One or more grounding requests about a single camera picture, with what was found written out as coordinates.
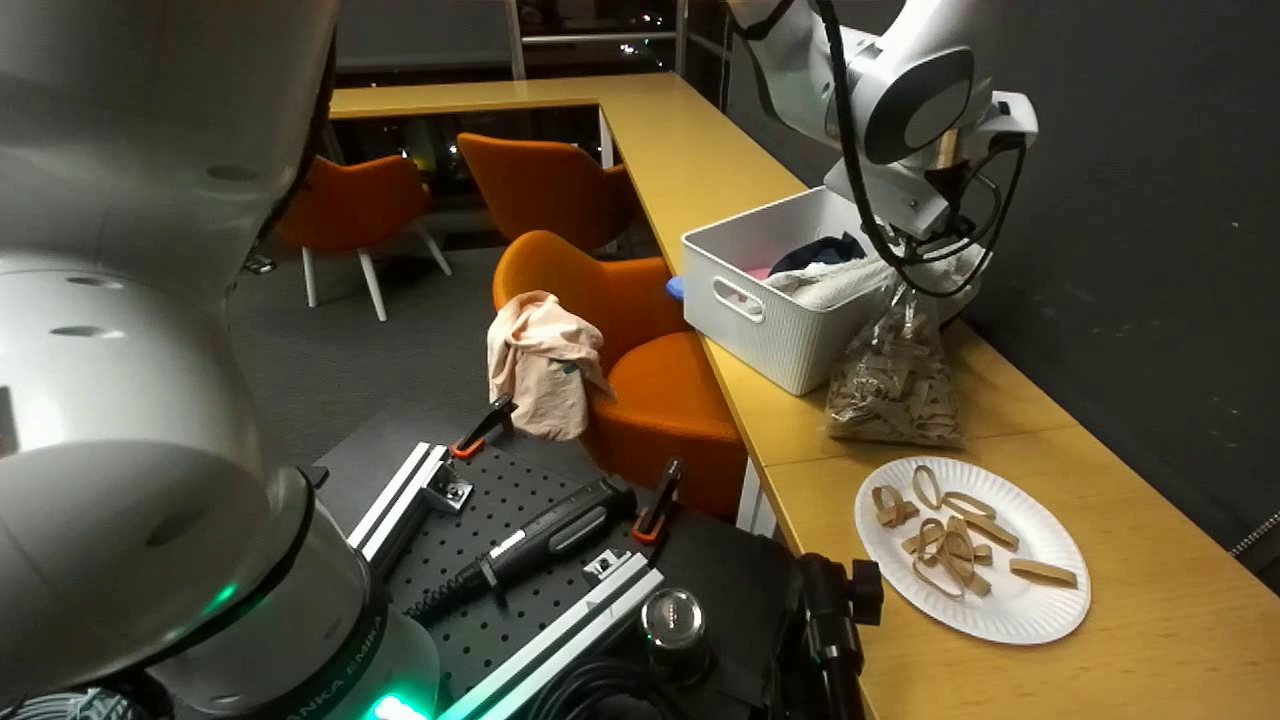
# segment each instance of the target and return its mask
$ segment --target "wooden counter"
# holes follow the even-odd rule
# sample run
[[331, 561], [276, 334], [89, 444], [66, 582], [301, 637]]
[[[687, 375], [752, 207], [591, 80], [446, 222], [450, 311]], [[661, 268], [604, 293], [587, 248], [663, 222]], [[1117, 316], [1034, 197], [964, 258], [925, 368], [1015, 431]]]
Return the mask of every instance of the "wooden counter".
[[[759, 146], [680, 77], [496, 80], [337, 93], [337, 122], [596, 104], [637, 176], [643, 214], [680, 268], [680, 235], [799, 191]], [[894, 589], [861, 627], [863, 691], [886, 720], [954, 718], [1277, 718], [1280, 599], [1158, 497], [1088, 429], [964, 323], [949, 335], [959, 460], [1034, 494], [1075, 535], [1093, 574], [1085, 627], [1045, 647], [969, 639]], [[795, 554], [863, 558], [861, 479], [912, 450], [825, 440], [821, 403], [795, 402], [707, 346], [759, 479]]]

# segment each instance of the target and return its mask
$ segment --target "clear plastic bag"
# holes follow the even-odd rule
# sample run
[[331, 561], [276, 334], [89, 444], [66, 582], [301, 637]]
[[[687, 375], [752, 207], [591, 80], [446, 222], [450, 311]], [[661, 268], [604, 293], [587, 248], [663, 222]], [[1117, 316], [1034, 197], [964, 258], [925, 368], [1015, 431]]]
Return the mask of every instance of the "clear plastic bag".
[[900, 289], [845, 350], [828, 386], [828, 435], [957, 450], [957, 388], [942, 340], [942, 306]]

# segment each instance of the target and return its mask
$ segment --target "white plate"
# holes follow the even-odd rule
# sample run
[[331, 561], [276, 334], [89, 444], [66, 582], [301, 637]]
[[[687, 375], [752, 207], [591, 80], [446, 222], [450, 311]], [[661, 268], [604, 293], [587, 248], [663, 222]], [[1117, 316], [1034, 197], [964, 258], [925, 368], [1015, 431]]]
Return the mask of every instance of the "white plate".
[[[996, 522], [1019, 535], [1015, 554], [993, 546], [993, 568], [979, 568], [979, 576], [993, 582], [993, 596], [954, 599], [915, 576], [912, 558], [903, 554], [903, 542], [915, 532], [925, 515], [943, 522], [943, 512], [933, 512], [919, 503], [912, 487], [915, 465], [933, 469], [942, 494], [969, 494], [993, 503]], [[919, 515], [900, 529], [886, 529], [877, 522], [877, 499], [873, 499], [877, 483], [894, 483], [898, 494], [915, 499]], [[852, 526], [863, 548], [873, 554], [873, 561], [881, 564], [881, 576], [925, 618], [957, 634], [969, 634], [993, 646], [1052, 646], [1075, 634], [1088, 618], [1093, 586], [1073, 532], [1050, 509], [1039, 509], [1029, 494], [1019, 494], [1015, 483], [975, 465], [959, 465], [949, 458], [903, 458], [903, 460], [881, 465], [852, 499]], [[1019, 582], [1010, 574], [1013, 558], [1073, 568], [1079, 586], [1052, 589], [1052, 586]]]

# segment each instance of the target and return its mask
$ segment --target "white plastic bin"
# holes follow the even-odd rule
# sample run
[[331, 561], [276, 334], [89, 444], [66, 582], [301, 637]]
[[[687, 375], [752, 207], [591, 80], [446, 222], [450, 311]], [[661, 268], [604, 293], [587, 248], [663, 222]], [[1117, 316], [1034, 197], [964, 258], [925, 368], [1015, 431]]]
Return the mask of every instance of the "white plastic bin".
[[[695, 230], [685, 235], [685, 322], [741, 355], [771, 386], [804, 396], [828, 386], [852, 334], [868, 309], [861, 302], [835, 309], [804, 309], [791, 295], [758, 279], [799, 243], [821, 235], [861, 235], [852, 202], [812, 188], [743, 216]], [[863, 259], [881, 263], [877, 248], [855, 242]]]

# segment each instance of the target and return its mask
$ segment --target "orange chair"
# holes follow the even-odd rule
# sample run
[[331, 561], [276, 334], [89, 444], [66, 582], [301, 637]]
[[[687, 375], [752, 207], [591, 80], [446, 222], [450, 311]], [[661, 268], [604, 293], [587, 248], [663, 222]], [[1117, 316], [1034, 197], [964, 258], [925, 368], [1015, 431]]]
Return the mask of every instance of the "orange chair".
[[523, 234], [494, 272], [494, 306], [516, 293], [555, 293], [604, 334], [601, 366], [613, 396], [591, 392], [587, 450], [601, 469], [656, 483], [680, 458], [680, 499], [732, 522], [743, 479], [743, 440], [726, 407], [702, 335], [663, 295], [661, 258], [596, 259], [555, 234]]
[[446, 277], [453, 277], [441, 243], [424, 230], [431, 191], [418, 176], [413, 159], [381, 157], [364, 165], [337, 165], [316, 157], [301, 188], [293, 191], [274, 235], [301, 254], [308, 309], [316, 309], [311, 258], [357, 258], [377, 322], [390, 322], [385, 293], [377, 285], [373, 254], [418, 234]]
[[630, 170], [601, 170], [580, 146], [462, 131], [458, 147], [506, 242], [547, 230], [596, 254], [640, 222]]

